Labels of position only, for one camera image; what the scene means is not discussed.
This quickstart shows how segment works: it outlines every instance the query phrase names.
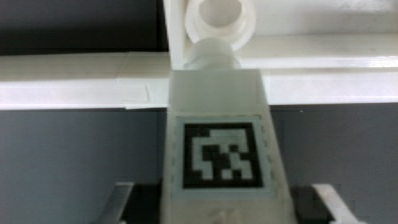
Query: dark gray background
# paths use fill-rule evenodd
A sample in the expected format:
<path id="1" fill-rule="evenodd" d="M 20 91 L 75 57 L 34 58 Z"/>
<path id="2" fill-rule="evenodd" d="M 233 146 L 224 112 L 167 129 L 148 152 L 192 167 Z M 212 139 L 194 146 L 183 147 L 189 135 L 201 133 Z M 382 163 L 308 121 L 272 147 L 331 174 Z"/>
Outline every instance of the dark gray background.
<path id="1" fill-rule="evenodd" d="M 272 107 L 290 185 L 397 224 L 398 104 Z M 116 181 L 162 177 L 166 110 L 0 112 L 0 223 L 89 224 Z"/>
<path id="2" fill-rule="evenodd" d="M 167 51 L 162 0 L 0 0 L 0 55 Z M 398 105 L 272 107 L 292 186 L 398 223 Z M 87 224 L 116 181 L 160 180 L 166 112 L 0 112 L 0 223 Z"/>

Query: white plastic component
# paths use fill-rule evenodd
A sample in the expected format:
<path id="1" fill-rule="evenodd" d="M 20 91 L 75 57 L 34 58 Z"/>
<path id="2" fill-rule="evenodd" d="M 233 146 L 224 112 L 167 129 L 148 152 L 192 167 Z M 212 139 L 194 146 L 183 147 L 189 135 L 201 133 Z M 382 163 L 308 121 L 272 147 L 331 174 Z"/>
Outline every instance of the white plastic component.
<path id="1" fill-rule="evenodd" d="M 183 68 L 194 46 L 185 26 L 190 2 L 166 0 L 174 69 Z M 256 31 L 237 51 L 242 68 L 398 67 L 395 0 L 253 0 L 253 5 Z"/>
<path id="2" fill-rule="evenodd" d="M 228 14 L 231 12 L 238 13 L 237 18 Z M 190 0 L 185 28 L 194 43 L 208 37 L 217 37 L 235 50 L 240 49 L 256 30 L 253 0 Z"/>
<path id="3" fill-rule="evenodd" d="M 0 57 L 0 109 L 167 107 L 169 55 Z"/>
<path id="4" fill-rule="evenodd" d="M 325 202 L 336 221 L 331 224 L 365 224 L 357 221 L 334 187 L 329 184 L 315 184 L 315 190 Z"/>
<path id="5" fill-rule="evenodd" d="M 169 63 L 148 53 L 0 57 L 0 110 L 167 107 Z M 398 68 L 262 73 L 270 105 L 398 102 Z"/>
<path id="6" fill-rule="evenodd" d="M 189 54 L 185 69 L 240 68 L 230 44 L 219 38 L 203 39 Z"/>
<path id="7" fill-rule="evenodd" d="M 237 223 L 295 224 L 293 203 L 260 71 L 237 69 L 174 71 L 171 86 L 162 224 L 235 223 L 230 216 L 240 217 Z M 260 165 L 262 174 L 251 172 L 254 163 L 240 159 L 237 153 L 230 153 L 231 166 L 242 170 L 242 179 L 247 181 L 263 178 L 265 185 L 233 187 L 230 184 L 219 188 L 212 185 L 206 185 L 208 187 L 203 189 L 187 188 L 187 176 L 182 174 L 189 167 L 183 156 L 189 156 L 183 151 L 187 150 L 185 124 L 237 123 L 249 123 L 254 127 L 254 144 L 260 163 L 263 164 Z M 198 138 L 198 141 L 203 144 L 219 145 L 222 151 L 222 144 L 228 143 L 233 138 L 231 135 L 237 133 L 219 131 L 217 128 L 212 131 L 212 136 Z M 238 144 L 240 142 L 244 144 L 238 137 L 233 143 Z M 238 178 L 231 176 L 228 169 L 222 168 L 221 172 L 224 179 L 233 178 L 230 181 L 235 182 Z M 212 181 L 214 178 L 203 177 L 199 182 L 206 180 Z"/>

